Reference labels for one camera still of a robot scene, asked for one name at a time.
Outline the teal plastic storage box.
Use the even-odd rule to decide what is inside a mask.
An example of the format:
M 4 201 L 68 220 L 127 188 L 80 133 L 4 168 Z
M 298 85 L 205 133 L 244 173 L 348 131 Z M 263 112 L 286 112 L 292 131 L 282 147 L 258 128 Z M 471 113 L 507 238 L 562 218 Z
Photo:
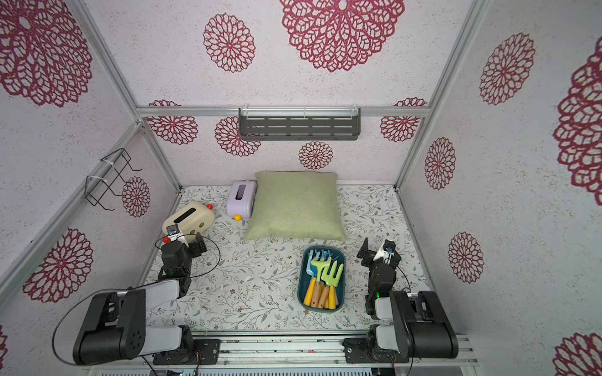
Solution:
M 311 306 L 306 306 L 304 305 L 304 293 L 305 293 L 305 289 L 307 288 L 307 275 L 305 274 L 306 272 L 306 262 L 307 262 L 307 251 L 311 248 L 316 248 L 319 251 L 321 251 L 322 249 L 327 249 L 327 250 L 332 250 L 332 254 L 334 257 L 333 261 L 338 261 L 339 264 L 343 264 L 344 265 L 344 271 L 343 271 L 343 277 L 340 281 L 339 286 L 336 288 L 336 309 L 335 310 L 329 310 L 328 309 L 328 305 L 325 305 L 324 309 L 319 309 L 317 308 L 312 308 Z M 301 260 L 301 271 L 299 272 L 299 284 L 298 284 L 298 290 L 297 290 L 297 298 L 299 300 L 299 302 L 305 307 L 308 308 L 309 310 L 314 310 L 314 311 L 323 311 L 326 313 L 334 313 L 338 310 L 341 310 L 343 307 L 343 304 L 345 302 L 345 282 L 346 282 L 346 258 L 345 255 L 343 254 L 343 252 L 338 249 L 338 248 L 333 248 L 333 247 L 318 247 L 318 246 L 312 246 L 309 247 L 305 250 L 302 260 Z M 325 287 L 325 283 L 323 281 L 321 281 L 323 288 Z

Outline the blue rake yellow handle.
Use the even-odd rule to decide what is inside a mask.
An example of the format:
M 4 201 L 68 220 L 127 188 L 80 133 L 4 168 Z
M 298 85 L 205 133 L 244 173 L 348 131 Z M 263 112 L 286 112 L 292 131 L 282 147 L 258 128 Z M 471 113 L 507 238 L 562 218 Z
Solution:
M 322 249 L 320 251 L 320 261 L 332 261 L 334 260 L 333 254 L 332 254 L 332 250 L 327 250 L 327 249 Z

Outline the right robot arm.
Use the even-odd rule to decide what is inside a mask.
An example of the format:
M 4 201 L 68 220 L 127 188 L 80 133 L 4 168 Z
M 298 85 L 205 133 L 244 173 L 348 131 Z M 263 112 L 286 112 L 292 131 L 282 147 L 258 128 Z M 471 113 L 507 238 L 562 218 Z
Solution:
M 344 341 L 348 363 L 407 363 L 415 358 L 455 359 L 459 340 L 433 291 L 395 291 L 401 256 L 396 244 L 385 240 L 380 248 L 368 248 L 365 239 L 357 257 L 368 268 L 366 313 L 377 324 L 365 338 Z

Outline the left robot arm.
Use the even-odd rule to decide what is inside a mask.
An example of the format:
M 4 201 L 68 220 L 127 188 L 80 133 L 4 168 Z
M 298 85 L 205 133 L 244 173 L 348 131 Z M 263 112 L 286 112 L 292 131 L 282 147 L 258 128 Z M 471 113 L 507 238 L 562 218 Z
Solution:
M 126 291 L 103 291 L 92 297 L 75 340 L 77 365 L 100 365 L 152 355 L 156 365 L 200 360 L 186 325 L 152 327 L 147 312 L 183 298 L 191 285 L 192 260 L 207 251 L 204 237 L 171 235 L 163 240 L 158 280 Z

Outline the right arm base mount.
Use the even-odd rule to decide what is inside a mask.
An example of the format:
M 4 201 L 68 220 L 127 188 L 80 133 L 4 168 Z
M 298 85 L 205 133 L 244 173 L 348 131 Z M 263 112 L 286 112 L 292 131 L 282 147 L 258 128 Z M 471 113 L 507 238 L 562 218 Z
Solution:
M 382 349 L 367 338 L 345 338 L 342 342 L 347 363 L 408 363 L 410 357 Z

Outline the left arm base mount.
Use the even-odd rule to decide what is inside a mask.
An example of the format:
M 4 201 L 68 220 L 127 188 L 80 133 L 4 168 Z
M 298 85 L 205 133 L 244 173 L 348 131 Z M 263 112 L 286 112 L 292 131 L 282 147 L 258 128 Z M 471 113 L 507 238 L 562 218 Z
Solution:
M 216 365 L 221 341 L 219 339 L 196 339 L 183 343 L 178 349 L 158 352 L 152 360 L 153 365 Z

